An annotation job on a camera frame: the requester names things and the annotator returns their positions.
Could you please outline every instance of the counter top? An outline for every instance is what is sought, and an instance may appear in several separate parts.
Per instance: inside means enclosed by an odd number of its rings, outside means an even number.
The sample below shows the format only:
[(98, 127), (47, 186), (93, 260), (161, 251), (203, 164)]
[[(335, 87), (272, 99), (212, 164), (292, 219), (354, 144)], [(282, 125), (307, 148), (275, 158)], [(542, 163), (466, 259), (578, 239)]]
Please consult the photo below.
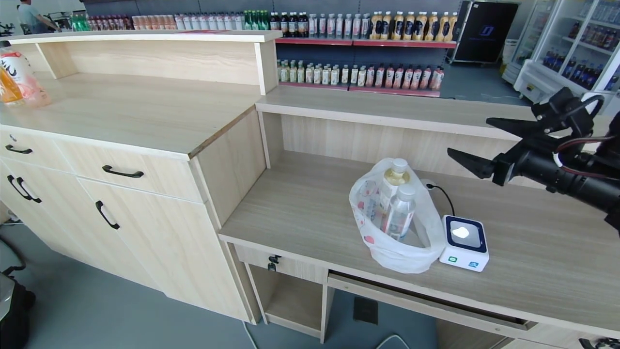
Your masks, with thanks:
[[(488, 117), (534, 121), (529, 107), (477, 101), (279, 86), (256, 103), (258, 111), (362, 124), (401, 127), (502, 140), (517, 136), (486, 124)], [(612, 117), (595, 118), (595, 135), (607, 133)]]
[[(620, 336), (620, 239), (602, 212), (539, 189), (419, 171), (446, 190), (457, 215), (484, 223), (490, 261), (482, 273), (436, 261), (422, 274), (400, 274), (372, 259), (347, 199), (371, 167), (284, 152), (220, 238), (476, 309)], [(442, 193), (431, 195), (448, 213)]]
[(234, 125), (258, 86), (146, 76), (38, 74), (53, 103), (0, 106), (0, 124), (142, 148), (188, 160)]
[(36, 35), (16, 35), (5, 40), (13, 45), (22, 43), (175, 40), (212, 42), (268, 42), (282, 36), (279, 30), (225, 30), (203, 34), (187, 30), (113, 30), (106, 32), (62, 32)]

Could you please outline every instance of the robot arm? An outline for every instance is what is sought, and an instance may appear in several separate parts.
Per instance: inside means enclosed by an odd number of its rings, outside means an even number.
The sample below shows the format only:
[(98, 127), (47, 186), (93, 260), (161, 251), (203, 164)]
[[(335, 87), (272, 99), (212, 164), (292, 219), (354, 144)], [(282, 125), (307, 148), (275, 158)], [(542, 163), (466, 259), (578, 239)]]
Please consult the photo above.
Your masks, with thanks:
[[(546, 186), (552, 193), (565, 194), (605, 213), (605, 221), (620, 233), (620, 112), (604, 137), (592, 137), (594, 116), (603, 97), (581, 101), (562, 88), (548, 103), (535, 104), (537, 121), (491, 117), (487, 124), (522, 139), (493, 160), (448, 149), (448, 155), (478, 178), (491, 178), (503, 186), (515, 176), (524, 176)], [(596, 103), (592, 112), (586, 109)], [(571, 129), (569, 136), (549, 134)], [(596, 153), (582, 152), (586, 143), (601, 142)]]

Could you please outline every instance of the plastic bag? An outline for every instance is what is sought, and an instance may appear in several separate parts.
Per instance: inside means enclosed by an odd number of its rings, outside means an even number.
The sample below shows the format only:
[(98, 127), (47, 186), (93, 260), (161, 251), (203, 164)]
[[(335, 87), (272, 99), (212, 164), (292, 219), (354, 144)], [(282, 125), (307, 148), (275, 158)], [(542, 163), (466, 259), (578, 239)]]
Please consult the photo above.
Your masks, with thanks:
[(403, 242), (382, 232), (372, 221), (378, 201), (378, 188), (383, 174), (391, 167), (390, 158), (383, 159), (358, 179), (349, 193), (355, 222), (374, 260), (385, 268), (404, 274), (419, 274), (430, 268), (446, 246), (443, 224), (428, 190), (411, 168), (407, 172), (415, 186), (415, 212), (412, 228)]

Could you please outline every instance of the bottle cap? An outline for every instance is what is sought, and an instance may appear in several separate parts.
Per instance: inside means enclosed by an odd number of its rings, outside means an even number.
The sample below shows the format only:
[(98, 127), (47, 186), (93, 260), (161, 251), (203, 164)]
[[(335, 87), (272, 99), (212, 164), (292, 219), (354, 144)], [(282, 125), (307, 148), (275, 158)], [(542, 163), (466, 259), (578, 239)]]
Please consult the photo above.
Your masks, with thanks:
[(396, 196), (402, 201), (413, 201), (415, 199), (415, 186), (410, 183), (399, 185)]
[(407, 160), (396, 158), (392, 161), (392, 170), (394, 172), (403, 173), (407, 170)]

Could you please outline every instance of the glass refrigerator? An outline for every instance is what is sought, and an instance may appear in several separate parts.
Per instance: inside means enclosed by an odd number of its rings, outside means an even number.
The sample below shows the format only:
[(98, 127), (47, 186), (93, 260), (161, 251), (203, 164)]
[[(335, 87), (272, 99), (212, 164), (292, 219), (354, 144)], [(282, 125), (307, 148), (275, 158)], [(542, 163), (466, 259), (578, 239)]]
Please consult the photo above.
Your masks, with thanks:
[(515, 90), (541, 102), (563, 86), (584, 98), (605, 97), (603, 114), (620, 109), (620, 1), (559, 0), (549, 16), (539, 44), (526, 59)]
[(536, 0), (521, 32), (515, 53), (502, 74), (504, 80), (511, 84), (515, 83), (516, 77), (523, 67), (523, 62), (532, 57), (555, 4), (556, 0)]

